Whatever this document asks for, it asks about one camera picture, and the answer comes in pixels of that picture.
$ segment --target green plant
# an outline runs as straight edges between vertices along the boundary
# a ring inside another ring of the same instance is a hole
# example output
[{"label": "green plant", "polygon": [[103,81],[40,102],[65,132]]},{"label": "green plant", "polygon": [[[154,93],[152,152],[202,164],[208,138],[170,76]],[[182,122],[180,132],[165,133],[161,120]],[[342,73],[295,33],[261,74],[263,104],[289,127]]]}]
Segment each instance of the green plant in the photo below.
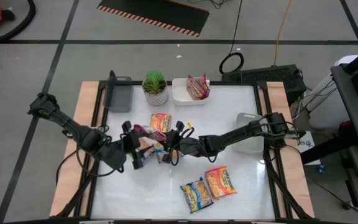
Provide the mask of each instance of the green plant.
[{"label": "green plant", "polygon": [[162,72],[160,71],[149,71],[146,74],[144,80],[143,89],[150,94],[157,94],[164,90],[165,80]]}]

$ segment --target red snack bag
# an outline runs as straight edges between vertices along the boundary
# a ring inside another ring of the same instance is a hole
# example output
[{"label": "red snack bag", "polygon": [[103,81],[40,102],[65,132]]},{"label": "red snack bag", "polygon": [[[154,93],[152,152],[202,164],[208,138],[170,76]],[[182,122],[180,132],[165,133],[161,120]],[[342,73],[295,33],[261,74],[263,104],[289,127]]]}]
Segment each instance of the red snack bag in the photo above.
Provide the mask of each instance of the red snack bag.
[{"label": "red snack bag", "polygon": [[200,84],[200,87],[205,91],[205,98],[209,96],[209,86],[207,85],[208,77],[204,74],[201,76],[200,80],[198,81],[198,84]]},{"label": "red snack bag", "polygon": [[188,76],[186,89],[193,100],[202,100],[209,96],[209,87],[206,84],[207,76],[204,74],[199,82],[196,82],[192,76]]}]

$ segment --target keyboard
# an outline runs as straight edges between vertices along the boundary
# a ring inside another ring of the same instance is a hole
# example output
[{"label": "keyboard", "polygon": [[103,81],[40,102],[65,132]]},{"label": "keyboard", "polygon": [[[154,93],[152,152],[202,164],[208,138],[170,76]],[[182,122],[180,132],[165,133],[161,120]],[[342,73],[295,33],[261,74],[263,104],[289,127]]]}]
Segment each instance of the keyboard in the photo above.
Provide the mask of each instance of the keyboard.
[{"label": "keyboard", "polygon": [[225,73],[222,75],[222,81],[240,84],[257,81],[283,82],[288,105],[291,105],[306,91],[306,86],[300,74],[301,72],[296,65],[282,65]]},{"label": "keyboard", "polygon": [[227,78],[232,82],[242,81],[242,83],[261,80],[267,82],[283,82],[285,88],[291,89],[296,87],[300,75],[295,65],[286,65],[232,72],[227,74]]}]

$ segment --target potted plant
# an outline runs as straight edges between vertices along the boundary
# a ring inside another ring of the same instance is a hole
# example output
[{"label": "potted plant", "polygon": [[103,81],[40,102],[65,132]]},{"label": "potted plant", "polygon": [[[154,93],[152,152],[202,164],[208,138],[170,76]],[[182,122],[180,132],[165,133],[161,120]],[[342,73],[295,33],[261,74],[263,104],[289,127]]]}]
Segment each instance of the potted plant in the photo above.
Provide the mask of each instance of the potted plant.
[{"label": "potted plant", "polygon": [[160,106],[168,100],[167,83],[160,71],[149,71],[143,81],[144,95],[148,103]]}]

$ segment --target white container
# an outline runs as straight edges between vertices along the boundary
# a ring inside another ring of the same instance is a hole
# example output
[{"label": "white container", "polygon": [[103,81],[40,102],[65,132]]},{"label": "white container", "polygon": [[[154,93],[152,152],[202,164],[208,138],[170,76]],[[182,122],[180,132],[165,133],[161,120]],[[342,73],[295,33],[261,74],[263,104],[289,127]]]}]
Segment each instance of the white container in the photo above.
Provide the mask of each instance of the white container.
[{"label": "white container", "polygon": [[[236,118],[236,129],[241,128],[251,121],[259,120],[261,115],[239,113]],[[264,150],[264,138],[262,136],[251,137],[233,144],[236,152],[256,154]]]},{"label": "white container", "polygon": [[186,89],[187,78],[176,78],[172,80],[172,97],[173,102],[177,106],[191,106],[191,105],[203,105],[208,101],[208,98],[202,100],[193,100]]}]

